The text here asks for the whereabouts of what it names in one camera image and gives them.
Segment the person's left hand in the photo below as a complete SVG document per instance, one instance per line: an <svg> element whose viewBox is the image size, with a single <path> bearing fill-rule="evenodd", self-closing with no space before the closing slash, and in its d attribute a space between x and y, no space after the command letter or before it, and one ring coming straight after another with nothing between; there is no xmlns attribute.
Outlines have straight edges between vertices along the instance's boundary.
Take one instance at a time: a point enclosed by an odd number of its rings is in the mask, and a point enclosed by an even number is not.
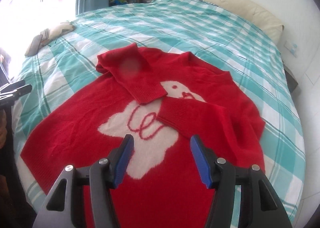
<svg viewBox="0 0 320 228"><path fill-rule="evenodd" d="M0 149L2 149L5 145L7 138L7 116L4 110L1 110L1 118L0 118Z"/></svg>

